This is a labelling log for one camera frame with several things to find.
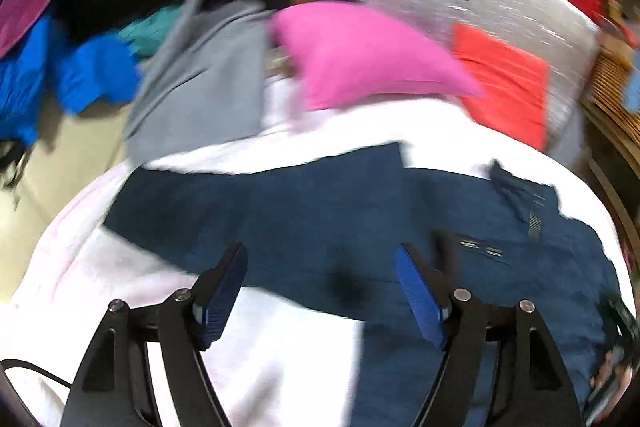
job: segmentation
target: black cable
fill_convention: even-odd
[[[56,375],[52,375],[49,371],[46,371],[43,368],[38,367],[37,365],[31,362],[25,362],[24,360],[17,360],[17,359],[5,359],[5,360],[0,360],[0,367],[5,371],[7,369],[12,369],[14,367],[31,369],[36,373],[40,373],[43,377],[50,378],[51,380],[58,382],[60,385],[64,385],[65,387],[68,387],[69,389],[71,389],[71,384],[68,383],[68,381],[62,380],[62,378],[58,378]]]

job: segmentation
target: metal screw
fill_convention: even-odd
[[[188,288],[180,288],[174,293],[174,300],[176,302],[185,302],[191,298],[191,290]]]
[[[113,299],[113,301],[109,303],[109,311],[114,313],[119,312],[123,306],[124,301],[122,299]]]
[[[453,296],[459,301],[467,302],[471,298],[471,293],[464,288],[457,288],[453,291]]]
[[[527,313],[533,313],[533,310],[536,309],[536,305],[533,304],[533,302],[524,299],[524,301],[520,301],[520,309]]]

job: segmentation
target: pink pillow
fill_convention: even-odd
[[[442,46],[360,4],[299,4],[276,13],[271,25],[302,79],[307,110],[345,107],[377,93],[484,96]]]

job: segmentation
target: pillow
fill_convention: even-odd
[[[456,23],[454,55],[471,71],[486,97],[462,98],[471,117],[542,151],[548,64],[482,30]]]
[[[346,107],[377,93],[483,95],[439,44],[359,4],[292,6],[276,13],[272,30],[302,80],[307,110]]]

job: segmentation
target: bed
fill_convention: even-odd
[[[495,158],[516,176],[553,185],[561,213],[593,227],[615,266],[622,298],[634,309],[612,220],[588,186],[566,168],[476,124],[455,99],[385,96],[292,120],[287,107],[296,95],[295,82],[281,78],[270,85],[270,125],[260,136],[168,156],[147,168],[258,172],[393,141],[402,143],[406,167],[486,177]],[[194,282],[195,275],[152,253],[133,251],[101,227],[131,171],[123,162],[99,177],[47,228],[12,301],[0,309],[0,358],[29,360],[72,381],[111,299],[122,298],[132,307],[148,305]],[[284,338],[282,328],[288,332]],[[204,353],[231,423],[348,425],[361,328],[358,321],[243,288],[225,334]],[[177,426],[158,345],[150,346],[150,359],[162,422]],[[13,369],[10,377],[36,418],[43,425],[57,425],[66,389],[24,370]]]

